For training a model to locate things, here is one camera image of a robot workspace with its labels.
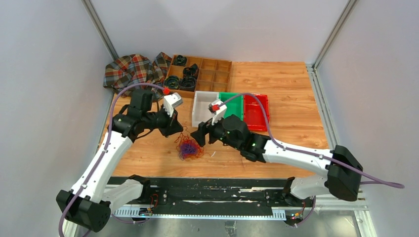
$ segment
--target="white robotic arm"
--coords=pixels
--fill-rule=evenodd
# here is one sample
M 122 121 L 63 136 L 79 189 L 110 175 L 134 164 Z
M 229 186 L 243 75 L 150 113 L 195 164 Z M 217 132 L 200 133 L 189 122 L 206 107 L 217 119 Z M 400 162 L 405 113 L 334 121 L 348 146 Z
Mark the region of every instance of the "white robotic arm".
M 130 176 L 123 184 L 106 193 L 104 191 L 118 162 L 144 129 L 158 128 L 164 136 L 183 131 L 183 126 L 177 121 L 175 110 L 183 103 L 182 98 L 177 93 L 166 95 L 160 111 L 148 112 L 151 110 L 153 96 L 153 92 L 142 89 L 131 94 L 131 103 L 112 118 L 112 131 L 106 133 L 86 171 L 70 191 L 61 190 L 58 193 L 56 200 L 63 212 L 75 198 L 66 213 L 67 220 L 98 232 L 116 209 L 134 199 L 149 199 L 150 180 L 137 175 Z
M 336 146 L 331 151 L 279 140 L 274 142 L 269 136 L 250 132 L 246 123 L 235 115 L 223 118 L 227 107 L 220 101 L 211 103 L 209 110 L 213 118 L 201 122 L 198 130 L 191 133 L 200 146 L 205 145 L 205 136 L 209 134 L 210 144 L 221 141 L 240 151 L 250 161 L 288 164 L 316 174 L 307 178 L 289 178 L 282 193 L 287 203 L 300 202 L 301 199 L 321 194 L 332 194 L 347 201 L 357 199 L 361 175 L 324 158 L 333 156 L 333 159 L 362 171 L 362 166 L 346 147 Z

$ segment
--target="white wall panel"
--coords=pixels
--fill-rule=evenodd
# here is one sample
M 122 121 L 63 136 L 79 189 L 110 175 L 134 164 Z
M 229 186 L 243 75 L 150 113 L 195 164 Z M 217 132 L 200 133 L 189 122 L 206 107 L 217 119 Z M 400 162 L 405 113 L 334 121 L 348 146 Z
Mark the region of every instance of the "white wall panel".
M 380 237 L 419 232 L 418 15 L 414 0 L 358 1 L 319 69 L 340 144 L 406 185 L 362 187 Z
M 93 0 L 119 56 L 312 63 L 347 0 Z
M 112 61 L 82 2 L 0 7 L 0 236 L 58 236 L 55 197 L 93 157 Z

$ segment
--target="red string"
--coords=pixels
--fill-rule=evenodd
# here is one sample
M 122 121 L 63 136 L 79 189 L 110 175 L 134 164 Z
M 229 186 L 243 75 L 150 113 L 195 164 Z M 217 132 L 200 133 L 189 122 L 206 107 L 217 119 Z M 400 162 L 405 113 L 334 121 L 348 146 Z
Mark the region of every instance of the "red string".
M 182 132 L 175 143 L 177 143 L 176 149 L 179 152 L 179 158 L 181 160 L 194 160 L 204 155 L 204 148 L 200 147 L 195 139 Z

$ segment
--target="plaid cloth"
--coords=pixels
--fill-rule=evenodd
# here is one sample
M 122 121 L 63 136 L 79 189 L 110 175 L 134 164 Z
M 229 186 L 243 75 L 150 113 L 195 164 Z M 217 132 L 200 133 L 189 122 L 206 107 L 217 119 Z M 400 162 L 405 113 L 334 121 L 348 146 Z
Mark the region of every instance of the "plaid cloth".
M 157 55 L 153 63 L 139 54 L 118 58 L 106 65 L 103 87 L 111 88 L 115 93 L 119 93 L 125 87 L 139 82 L 163 86 L 170 62 L 171 58 L 163 52 Z M 129 89 L 122 96 L 127 97 L 132 91 L 139 88 L 139 86 L 136 86 Z M 155 92 L 157 100 L 163 97 L 163 92 L 154 87 L 143 86 L 143 89 Z

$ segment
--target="wooden tabletop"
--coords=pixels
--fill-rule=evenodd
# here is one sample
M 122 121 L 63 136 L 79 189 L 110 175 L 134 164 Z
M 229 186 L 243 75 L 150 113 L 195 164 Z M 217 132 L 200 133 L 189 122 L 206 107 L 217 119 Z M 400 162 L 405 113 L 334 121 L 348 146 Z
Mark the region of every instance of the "wooden tabletop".
M 234 62 L 231 80 L 232 92 L 268 95 L 270 127 L 276 139 L 311 148 L 328 147 L 304 63 Z M 115 112 L 129 104 L 129 100 L 119 99 Z M 196 130 L 191 126 L 192 106 L 193 99 L 184 98 L 183 104 L 176 109 L 179 122 L 187 126 L 189 132 Z M 174 142 L 177 138 L 177 134 L 165 138 L 155 130 L 138 139 L 121 159 L 113 175 L 288 178 L 312 174 L 289 165 L 247 161 L 238 151 L 224 147 L 221 142 L 205 145 L 207 154 L 201 158 L 180 160 Z

